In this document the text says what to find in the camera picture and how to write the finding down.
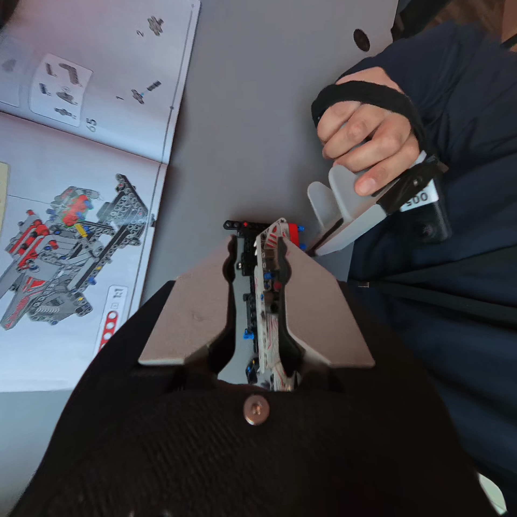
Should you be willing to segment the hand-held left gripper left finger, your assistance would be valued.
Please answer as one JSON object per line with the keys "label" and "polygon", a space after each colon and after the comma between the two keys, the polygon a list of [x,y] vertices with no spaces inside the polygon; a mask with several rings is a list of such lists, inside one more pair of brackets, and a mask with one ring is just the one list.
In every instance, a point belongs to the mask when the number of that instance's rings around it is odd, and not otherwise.
{"label": "hand-held left gripper left finger", "polygon": [[142,366],[200,367],[219,374],[235,353],[237,238],[180,275],[139,357]]}

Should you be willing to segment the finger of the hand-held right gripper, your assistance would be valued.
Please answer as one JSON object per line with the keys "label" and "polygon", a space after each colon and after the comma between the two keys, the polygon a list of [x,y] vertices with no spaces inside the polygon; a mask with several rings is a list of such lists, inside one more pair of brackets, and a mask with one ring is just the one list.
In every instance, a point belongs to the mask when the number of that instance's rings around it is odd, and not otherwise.
{"label": "finger of the hand-held right gripper", "polygon": [[314,181],[307,189],[308,199],[319,223],[317,242],[330,242],[342,230],[344,217],[330,187]]}
{"label": "finger of the hand-held right gripper", "polygon": [[355,174],[342,165],[334,165],[330,169],[329,188],[338,202],[344,223],[340,233],[330,242],[317,242],[317,236],[313,243],[315,256],[329,255],[348,247],[386,217],[386,212],[377,204],[377,197],[362,197],[355,192],[355,184],[363,175]]}

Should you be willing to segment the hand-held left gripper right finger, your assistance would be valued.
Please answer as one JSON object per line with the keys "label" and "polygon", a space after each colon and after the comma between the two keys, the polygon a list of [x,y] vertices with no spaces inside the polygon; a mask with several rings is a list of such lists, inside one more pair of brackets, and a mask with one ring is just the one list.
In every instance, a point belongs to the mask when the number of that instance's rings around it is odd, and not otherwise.
{"label": "hand-held left gripper right finger", "polygon": [[287,374],[375,365],[337,279],[290,240],[278,241],[279,355]]}

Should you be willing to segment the grey black lego model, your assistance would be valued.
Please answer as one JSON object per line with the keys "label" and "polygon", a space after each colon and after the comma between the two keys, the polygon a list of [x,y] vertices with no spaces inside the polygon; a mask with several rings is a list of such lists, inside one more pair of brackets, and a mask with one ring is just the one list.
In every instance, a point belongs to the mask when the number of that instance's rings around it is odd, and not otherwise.
{"label": "grey black lego model", "polygon": [[305,250],[299,242],[303,226],[280,218],[271,224],[227,220],[224,229],[234,231],[243,241],[236,268],[249,279],[243,294],[247,326],[243,339],[253,344],[253,355],[246,366],[247,382],[269,391],[293,391],[299,375],[287,374],[279,350],[279,308],[282,283],[278,264],[280,238]]}

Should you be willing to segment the person's right forearm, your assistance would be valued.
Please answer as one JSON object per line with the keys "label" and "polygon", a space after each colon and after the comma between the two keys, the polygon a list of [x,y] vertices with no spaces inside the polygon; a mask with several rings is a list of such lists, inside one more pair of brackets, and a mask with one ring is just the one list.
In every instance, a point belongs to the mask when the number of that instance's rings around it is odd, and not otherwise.
{"label": "person's right forearm", "polygon": [[373,67],[411,99],[446,165],[516,177],[516,52],[474,25],[447,22],[391,44],[345,74]]}

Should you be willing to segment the lego instruction booklet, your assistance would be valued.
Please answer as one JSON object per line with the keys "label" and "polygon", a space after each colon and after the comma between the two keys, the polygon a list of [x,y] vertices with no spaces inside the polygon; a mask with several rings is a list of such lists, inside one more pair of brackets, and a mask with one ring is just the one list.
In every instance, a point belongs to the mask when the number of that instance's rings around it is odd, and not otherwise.
{"label": "lego instruction booklet", "polygon": [[139,307],[199,1],[1,1],[1,393]]}

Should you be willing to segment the person's right hand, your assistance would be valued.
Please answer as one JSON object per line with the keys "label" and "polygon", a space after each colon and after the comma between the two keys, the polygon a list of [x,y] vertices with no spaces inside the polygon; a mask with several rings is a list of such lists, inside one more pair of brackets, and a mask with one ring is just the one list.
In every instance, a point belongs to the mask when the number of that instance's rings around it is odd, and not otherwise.
{"label": "person's right hand", "polygon": [[359,101],[335,103],[323,113],[316,129],[325,159],[353,173],[364,172],[354,186],[362,197],[390,184],[420,154],[407,118]]}

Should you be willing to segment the person's dark jacket torso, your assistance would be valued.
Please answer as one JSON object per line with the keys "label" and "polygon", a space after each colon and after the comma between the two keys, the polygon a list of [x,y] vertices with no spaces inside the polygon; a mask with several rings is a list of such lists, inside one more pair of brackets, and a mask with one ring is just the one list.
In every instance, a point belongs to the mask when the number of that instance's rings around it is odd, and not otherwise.
{"label": "person's dark jacket torso", "polygon": [[[470,170],[450,167],[443,193],[450,238],[412,246],[389,216],[355,242],[350,277],[382,280],[516,244],[516,154]],[[516,507],[516,326],[374,288],[356,293],[423,363],[463,448]]]}

